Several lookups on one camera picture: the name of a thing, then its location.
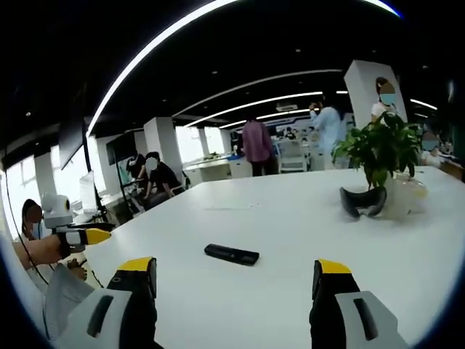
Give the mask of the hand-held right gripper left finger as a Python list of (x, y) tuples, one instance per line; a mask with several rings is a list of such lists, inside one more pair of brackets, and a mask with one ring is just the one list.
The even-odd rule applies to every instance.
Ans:
[(45, 297), (45, 329), (53, 348), (157, 348), (156, 259), (121, 265), (106, 287), (94, 288), (64, 266)]

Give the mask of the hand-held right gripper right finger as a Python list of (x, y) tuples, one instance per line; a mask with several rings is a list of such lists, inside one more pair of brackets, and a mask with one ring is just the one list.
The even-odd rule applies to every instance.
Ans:
[(396, 316), (339, 262), (315, 261), (309, 324), (312, 348), (409, 347)]

